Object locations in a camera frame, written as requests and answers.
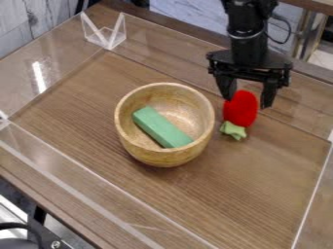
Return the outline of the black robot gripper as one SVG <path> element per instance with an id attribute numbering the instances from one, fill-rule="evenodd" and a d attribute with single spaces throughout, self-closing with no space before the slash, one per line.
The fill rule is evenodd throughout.
<path id="1" fill-rule="evenodd" d="M 263 82 L 261 108 L 273 104 L 278 87 L 290 86 L 290 71 L 293 62 L 275 52 L 267 52 L 259 62 L 235 62 L 231 50 L 207 53 L 210 62 L 208 73 L 214 75 L 219 93 L 224 100 L 230 100 L 237 90 L 237 79 Z"/>

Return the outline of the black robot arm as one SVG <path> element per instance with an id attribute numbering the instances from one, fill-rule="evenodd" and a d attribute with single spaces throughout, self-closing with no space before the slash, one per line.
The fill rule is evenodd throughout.
<path id="1" fill-rule="evenodd" d="M 278 90 L 290 86 L 290 59 L 271 52 L 267 20 L 278 0 L 219 0 L 227 14 L 230 49 L 207 53 L 208 73 L 224 100 L 235 96 L 237 80 L 262 83 L 261 108 L 273 105 Z"/>

